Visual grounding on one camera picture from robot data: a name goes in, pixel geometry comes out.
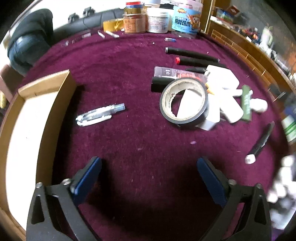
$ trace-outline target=purple tablecloth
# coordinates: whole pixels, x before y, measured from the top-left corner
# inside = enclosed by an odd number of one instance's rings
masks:
[[[75,44],[53,46],[30,70],[23,84],[70,69],[79,87],[67,110],[57,145],[53,183],[72,177],[92,156],[103,169],[79,209],[105,241],[198,240],[221,208],[202,182],[196,161],[207,156],[227,178],[239,184],[261,183],[267,191],[288,145],[277,108],[258,77],[230,49],[210,37],[178,38],[172,34],[97,34]],[[221,60],[253,90],[253,98],[268,101],[252,122],[220,122],[213,130],[181,130],[159,110],[160,93],[150,91],[155,66],[185,69],[166,55],[165,47],[207,53]],[[79,127],[78,114],[125,103],[126,111],[108,121]],[[244,157],[271,121],[276,125],[257,161]],[[233,230],[238,214],[230,230]]]

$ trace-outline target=black jacket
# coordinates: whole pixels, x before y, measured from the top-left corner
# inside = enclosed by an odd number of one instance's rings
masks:
[[[42,34],[49,45],[53,44],[52,12],[49,9],[30,13],[20,22],[9,42],[7,53],[19,37],[33,33]]]

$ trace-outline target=white wall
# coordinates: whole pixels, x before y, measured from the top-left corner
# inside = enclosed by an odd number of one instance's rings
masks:
[[[27,14],[34,12],[38,9],[47,8],[52,12],[53,19],[52,25],[56,29],[64,24],[68,23],[69,15],[76,13],[79,17],[83,17],[83,11],[87,7],[92,7],[96,12],[101,12],[114,8],[124,8],[125,0],[42,0],[35,5]],[[11,29],[12,35],[16,29],[17,24]],[[5,50],[3,43],[0,44],[0,69],[5,64],[9,64],[7,57],[7,51]]]

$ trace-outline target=white plastic tub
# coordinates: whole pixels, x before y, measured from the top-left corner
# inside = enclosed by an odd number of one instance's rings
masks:
[[[164,8],[147,8],[147,32],[165,34],[168,31],[169,13]]]

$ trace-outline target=container label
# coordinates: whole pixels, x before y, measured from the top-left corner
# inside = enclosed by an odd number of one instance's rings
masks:
[[[148,30],[166,31],[168,29],[168,17],[148,16]]]
[[[145,18],[123,19],[125,33],[144,33],[146,31]]]
[[[174,6],[172,29],[195,34],[200,30],[200,16],[201,12],[199,11]]]

